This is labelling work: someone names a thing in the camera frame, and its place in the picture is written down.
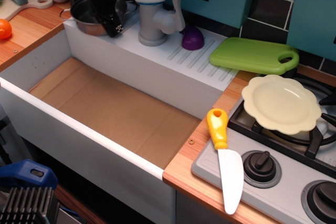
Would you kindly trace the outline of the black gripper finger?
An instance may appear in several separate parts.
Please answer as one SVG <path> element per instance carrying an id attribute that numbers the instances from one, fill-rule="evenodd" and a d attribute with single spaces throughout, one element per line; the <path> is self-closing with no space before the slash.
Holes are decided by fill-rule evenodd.
<path id="1" fill-rule="evenodd" d="M 110 37 L 120 34 L 123 24 L 114 10 L 97 11 L 97 19 Z"/>

